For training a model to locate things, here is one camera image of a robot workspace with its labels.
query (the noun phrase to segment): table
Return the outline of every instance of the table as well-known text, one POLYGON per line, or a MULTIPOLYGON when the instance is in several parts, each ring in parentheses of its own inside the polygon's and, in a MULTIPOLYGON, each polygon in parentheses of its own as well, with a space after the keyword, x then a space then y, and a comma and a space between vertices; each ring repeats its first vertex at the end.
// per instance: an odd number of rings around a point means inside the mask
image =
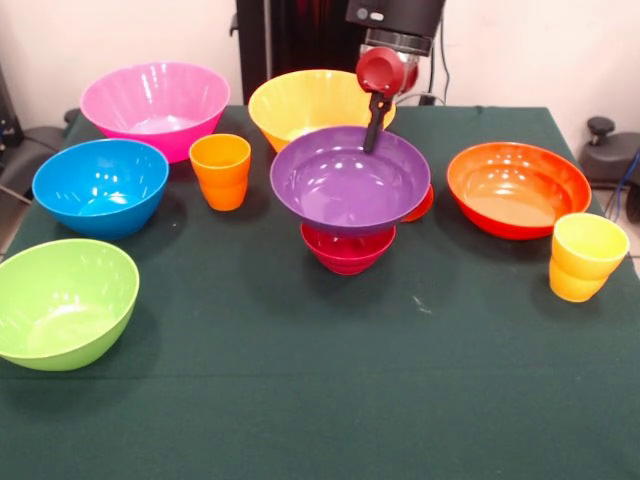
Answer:
MULTIPOLYGON (((436 202, 371 270, 341 278, 271 194, 273 152, 244 107, 250 190, 217 213, 172 166, 148 226, 116 242, 137 307, 68 373, 0 363, 0 471, 16 479, 640 478, 640 304, 625 261, 586 304, 547 285, 550 239, 475 228, 446 188, 491 140, 570 152, 546 109, 401 108, 436 202)), ((99 135, 80 118, 69 144, 99 135)), ((34 205, 9 254, 75 236, 34 205)))

